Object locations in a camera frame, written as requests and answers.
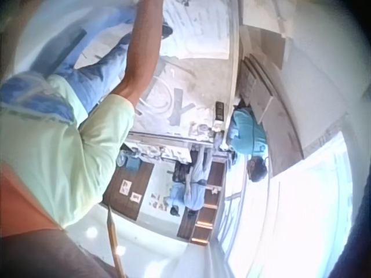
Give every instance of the t-shirt sleeve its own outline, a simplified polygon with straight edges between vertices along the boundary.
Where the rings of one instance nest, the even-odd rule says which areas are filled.
[[[83,195],[90,196],[91,202],[101,201],[115,171],[119,149],[133,126],[133,119],[133,105],[121,96],[109,95],[82,126],[80,136],[85,174],[89,180]]]

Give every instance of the blue jeans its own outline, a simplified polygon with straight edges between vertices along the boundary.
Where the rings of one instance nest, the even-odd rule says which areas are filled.
[[[45,77],[58,74],[65,78],[89,113],[108,92],[114,79],[125,69],[130,35],[123,37],[96,64],[79,69],[74,66],[83,50],[102,30],[122,23],[132,24],[135,17],[134,8],[109,8],[89,13],[47,43],[31,70]]]

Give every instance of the seated person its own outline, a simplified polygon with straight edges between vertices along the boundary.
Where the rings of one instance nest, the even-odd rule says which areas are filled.
[[[259,182],[266,177],[268,171],[262,156],[267,153],[267,140],[250,108],[234,111],[227,142],[236,153],[252,156],[248,161],[248,175],[252,182]]]
[[[166,203],[172,208],[170,214],[179,215],[179,205],[185,205],[188,211],[188,217],[192,217],[203,207],[205,202],[205,190],[208,183],[208,177],[213,162],[213,149],[206,151],[206,162],[204,163],[205,146],[201,146],[198,152],[197,161],[190,173],[187,174],[185,184],[175,182],[173,184],[170,196],[166,198]]]

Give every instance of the man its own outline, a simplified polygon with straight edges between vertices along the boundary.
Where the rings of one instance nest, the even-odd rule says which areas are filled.
[[[188,216],[192,217],[203,207],[205,203],[205,190],[208,183],[211,164],[213,162],[213,149],[208,148],[205,158],[205,146],[201,146],[198,151],[197,161],[190,173],[185,178],[185,185],[176,182],[173,184],[170,196],[166,203],[171,205],[170,214],[180,216],[179,205],[186,206]]]
[[[64,228],[101,201],[158,61],[162,7],[140,1],[125,76],[80,129],[124,60],[127,38],[81,74],[70,68],[46,81],[28,72],[2,86],[2,237]]]
[[[259,182],[265,178],[267,166],[262,156],[267,152],[267,140],[262,126],[257,124],[249,108],[234,111],[228,139],[233,151],[251,155],[247,166],[249,179],[252,182]]]

